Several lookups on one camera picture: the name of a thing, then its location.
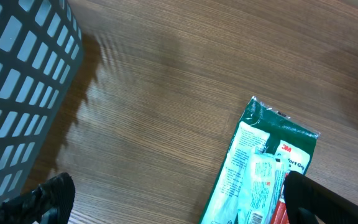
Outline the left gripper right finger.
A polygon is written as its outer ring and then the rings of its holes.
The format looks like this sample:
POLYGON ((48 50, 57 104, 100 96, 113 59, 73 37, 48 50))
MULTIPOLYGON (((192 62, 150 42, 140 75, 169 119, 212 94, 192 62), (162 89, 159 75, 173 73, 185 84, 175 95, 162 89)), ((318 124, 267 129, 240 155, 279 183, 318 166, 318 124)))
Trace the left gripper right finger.
POLYGON ((358 223, 358 205, 319 185, 299 172, 284 180, 284 199, 290 224, 358 223))

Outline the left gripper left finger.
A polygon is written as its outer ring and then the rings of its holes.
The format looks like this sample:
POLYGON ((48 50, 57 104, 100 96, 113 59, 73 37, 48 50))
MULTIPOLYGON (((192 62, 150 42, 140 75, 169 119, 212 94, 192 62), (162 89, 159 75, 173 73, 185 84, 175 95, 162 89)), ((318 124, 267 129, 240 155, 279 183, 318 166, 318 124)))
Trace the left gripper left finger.
POLYGON ((67 224, 75 201, 72 177, 63 172, 0 205, 0 224, 67 224))

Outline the red white tube package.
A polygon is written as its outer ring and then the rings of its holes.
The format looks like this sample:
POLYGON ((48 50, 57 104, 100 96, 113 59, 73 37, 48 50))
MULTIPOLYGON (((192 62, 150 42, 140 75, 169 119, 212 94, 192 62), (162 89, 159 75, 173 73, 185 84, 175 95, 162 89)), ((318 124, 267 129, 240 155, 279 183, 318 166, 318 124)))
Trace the red white tube package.
POLYGON ((289 224, 283 190, 284 187, 282 187, 281 189, 280 196, 276 204, 270 224, 289 224))

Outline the green 3M gloves package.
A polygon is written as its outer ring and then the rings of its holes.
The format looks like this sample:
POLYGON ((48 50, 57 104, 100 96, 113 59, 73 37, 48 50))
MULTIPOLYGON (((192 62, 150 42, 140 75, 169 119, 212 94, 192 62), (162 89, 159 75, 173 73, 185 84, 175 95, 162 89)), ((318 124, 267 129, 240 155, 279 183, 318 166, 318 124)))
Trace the green 3M gloves package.
POLYGON ((253 153, 283 156, 288 170, 305 174, 313 157, 318 132, 294 123, 252 97, 232 137, 201 223, 238 223, 237 204, 244 171, 253 153))

